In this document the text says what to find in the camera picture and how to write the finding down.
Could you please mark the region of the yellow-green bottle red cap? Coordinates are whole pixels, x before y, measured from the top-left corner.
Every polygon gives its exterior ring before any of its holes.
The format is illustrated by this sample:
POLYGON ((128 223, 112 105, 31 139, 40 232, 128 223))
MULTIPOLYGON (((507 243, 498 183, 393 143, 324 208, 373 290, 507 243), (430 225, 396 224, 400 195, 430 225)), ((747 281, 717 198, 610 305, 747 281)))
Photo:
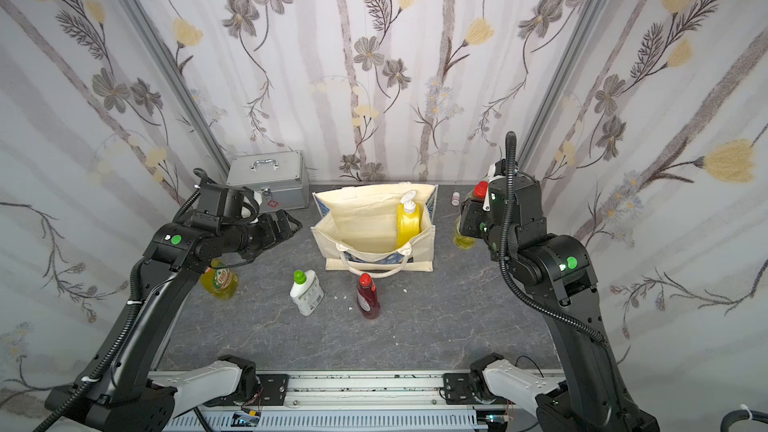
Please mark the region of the yellow-green bottle red cap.
POLYGON ((486 193, 486 187, 487 187, 487 182, 485 180, 482 180, 482 181, 478 182, 474 186, 474 188, 470 192, 467 193, 467 195, 464 197, 464 199, 461 202, 459 217, 457 218, 456 223, 455 223, 455 227, 454 227, 453 241, 454 241, 454 244, 458 248, 460 248, 462 250, 469 250, 469 249, 471 249, 476 244, 476 242, 477 242, 477 239, 469 238, 469 237, 464 237, 464 236, 462 236, 462 235, 460 235, 458 233, 458 222, 459 222, 459 218, 460 218, 460 215, 461 215, 462 203, 467 198, 474 198, 476 200, 484 201, 485 193, 486 193))

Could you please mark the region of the white bottle green cap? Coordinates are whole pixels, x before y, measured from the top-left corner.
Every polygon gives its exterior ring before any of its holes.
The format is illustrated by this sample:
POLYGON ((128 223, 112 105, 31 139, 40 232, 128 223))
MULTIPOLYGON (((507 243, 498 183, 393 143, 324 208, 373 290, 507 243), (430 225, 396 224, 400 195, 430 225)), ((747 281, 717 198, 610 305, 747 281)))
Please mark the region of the white bottle green cap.
POLYGON ((294 272, 290 297, 302 316, 309 316, 315 311, 325 293, 314 270, 294 272))

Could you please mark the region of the large yellow pump soap bottle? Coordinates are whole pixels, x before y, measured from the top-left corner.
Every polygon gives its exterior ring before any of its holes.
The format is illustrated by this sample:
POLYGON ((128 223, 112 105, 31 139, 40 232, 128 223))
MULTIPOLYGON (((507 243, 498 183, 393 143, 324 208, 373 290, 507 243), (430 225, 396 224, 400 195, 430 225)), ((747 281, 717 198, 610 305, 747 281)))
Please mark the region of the large yellow pump soap bottle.
POLYGON ((404 246, 421 232, 421 206, 416 201, 417 191, 406 192, 396 211, 396 246, 404 246))

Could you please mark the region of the cream canvas shopping bag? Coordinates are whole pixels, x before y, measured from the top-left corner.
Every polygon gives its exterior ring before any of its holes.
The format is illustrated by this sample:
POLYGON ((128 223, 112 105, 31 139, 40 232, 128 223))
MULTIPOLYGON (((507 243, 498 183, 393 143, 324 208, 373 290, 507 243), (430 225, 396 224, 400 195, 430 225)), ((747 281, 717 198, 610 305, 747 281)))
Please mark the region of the cream canvas shopping bag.
POLYGON ((379 183, 315 192, 313 198, 320 220, 311 232, 327 271, 386 278, 402 271, 433 270, 436 185, 379 183), (397 209, 409 192, 415 194, 419 232, 399 245, 397 209))

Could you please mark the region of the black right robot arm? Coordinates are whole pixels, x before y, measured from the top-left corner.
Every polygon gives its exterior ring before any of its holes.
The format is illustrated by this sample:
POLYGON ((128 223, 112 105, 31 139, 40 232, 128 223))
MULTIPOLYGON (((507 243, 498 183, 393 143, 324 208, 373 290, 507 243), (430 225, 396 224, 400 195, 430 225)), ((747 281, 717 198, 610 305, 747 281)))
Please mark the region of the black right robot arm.
POLYGON ((658 430, 619 371, 586 247, 548 231, 541 184, 519 170, 514 132, 504 145, 503 159, 489 169, 484 197, 471 193, 462 203, 458 231, 483 241, 505 285, 544 317, 563 376, 545 379, 490 354, 471 366, 472 394, 481 402, 502 399, 523 408, 544 431, 658 430))

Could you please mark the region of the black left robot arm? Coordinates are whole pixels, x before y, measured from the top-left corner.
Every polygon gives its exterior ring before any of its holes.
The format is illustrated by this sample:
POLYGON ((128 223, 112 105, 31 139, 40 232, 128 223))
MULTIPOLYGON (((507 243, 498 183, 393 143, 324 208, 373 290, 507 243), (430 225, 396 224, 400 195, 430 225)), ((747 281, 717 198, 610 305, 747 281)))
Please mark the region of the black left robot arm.
POLYGON ((252 263, 302 223, 288 212, 214 217, 179 211, 153 236, 129 278, 129 297, 101 347, 69 385, 46 399, 38 430, 67 418, 98 431, 160 431, 181 390, 149 381, 149 369, 187 295, 211 261, 227 253, 252 263))

